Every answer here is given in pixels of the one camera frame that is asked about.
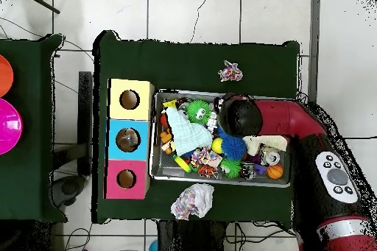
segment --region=shape sorter box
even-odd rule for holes
[[[107,114],[108,164],[104,198],[144,199],[149,188],[150,112],[154,87],[147,81],[109,79],[108,91],[110,112]],[[131,107],[122,99],[126,92],[132,92],[136,98],[136,104]],[[116,136],[123,129],[133,129],[138,136],[138,146],[132,152],[123,151],[116,144]],[[119,173],[127,170],[132,172],[134,182],[125,188],[119,182]]]
[[[151,102],[154,86],[148,81],[109,79],[110,88],[110,118],[127,120],[150,120]],[[126,109],[121,105],[123,93],[132,91],[137,97],[136,106]]]
[[[118,175],[122,171],[132,171],[134,186],[123,188],[119,185]],[[149,188],[148,168],[145,161],[109,160],[106,199],[144,199]]]

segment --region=table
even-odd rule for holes
[[[21,114],[24,131],[10,152],[0,156],[0,219],[66,220],[50,200],[52,173],[52,54],[63,37],[39,41],[0,40],[14,83],[3,97]]]
[[[106,94],[109,78],[150,81],[168,88],[215,93],[248,93],[294,99],[297,91],[299,44],[282,46],[164,43],[154,40],[122,41],[113,31],[94,42],[94,162],[92,219],[173,219],[170,206],[193,183],[151,179],[144,200],[103,199]],[[217,72],[224,60],[238,63],[240,82],[220,82]],[[290,227],[293,190],[240,185],[214,185],[213,207],[204,220],[279,221]]]

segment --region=metal frame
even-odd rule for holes
[[[308,101],[317,102],[318,50],[320,47],[320,0],[311,0]]]
[[[77,117],[77,144],[59,148],[54,152],[53,169],[77,159],[77,176],[62,177],[52,183],[52,199],[57,207],[70,205],[84,188],[85,176],[91,174],[91,133],[93,76],[91,72],[79,72]]]

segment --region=tile floor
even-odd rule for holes
[[[7,36],[15,39],[37,40],[38,37],[18,28],[13,21],[30,32],[38,35],[62,33],[68,41],[77,44],[89,52],[89,56],[77,47],[65,43],[54,59],[56,80],[77,89],[78,72],[93,71],[91,49],[95,37],[103,29],[113,29],[122,40],[158,39],[174,42],[195,43],[271,43],[282,44],[287,40],[300,43],[300,73],[303,77],[303,91],[306,91],[309,67],[309,30],[310,0],[206,0],[200,9],[197,20],[197,8],[204,0],[44,0],[61,11],[56,15],[32,0],[0,0],[0,25]],[[321,5],[321,44],[319,73],[319,103],[331,114],[339,126],[340,132],[348,135],[376,134],[373,111],[376,105],[375,91],[368,79],[375,80],[371,67],[376,67],[376,57],[364,54],[363,37],[372,43],[376,36],[376,27],[367,23],[362,31],[353,33],[356,46],[347,40],[346,35],[360,19],[354,11],[348,11],[350,17],[345,20],[345,0],[323,0]],[[6,38],[0,30],[0,38]],[[358,60],[358,67],[351,63],[351,58]],[[367,108],[360,109],[357,102],[364,101],[365,90],[356,89],[352,79],[345,82],[344,75],[353,74],[352,69],[362,74],[368,98]],[[333,84],[342,81],[338,90],[333,91]],[[57,143],[75,143],[77,133],[77,98],[76,94],[60,84],[55,86],[56,122],[55,140]],[[374,140],[352,141],[350,147],[359,160],[370,182],[372,178],[370,153],[375,152]],[[60,169],[65,173],[75,173],[74,163]],[[64,174],[56,172],[56,177]],[[79,227],[91,226],[91,180],[77,201],[65,208],[68,222],[55,228],[54,243],[57,251],[63,251],[68,236]],[[250,223],[241,223],[249,238],[258,240],[269,235],[271,229],[254,227]],[[228,227],[229,235],[235,234],[234,225]],[[150,243],[157,237],[155,223],[151,220],[120,221],[112,220],[106,225],[93,225],[91,240],[86,248],[89,251],[137,250],[147,251]],[[83,230],[78,230],[71,238],[69,246],[78,246],[86,240]],[[80,251],[76,248],[69,251]],[[226,251],[234,251],[233,244],[225,242]],[[277,234],[260,244],[246,244],[243,251],[298,251],[295,238],[286,233]]]

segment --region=white cloth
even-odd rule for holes
[[[190,214],[203,218],[212,208],[214,187],[209,184],[193,184],[185,189],[172,204],[176,219],[189,219]]]

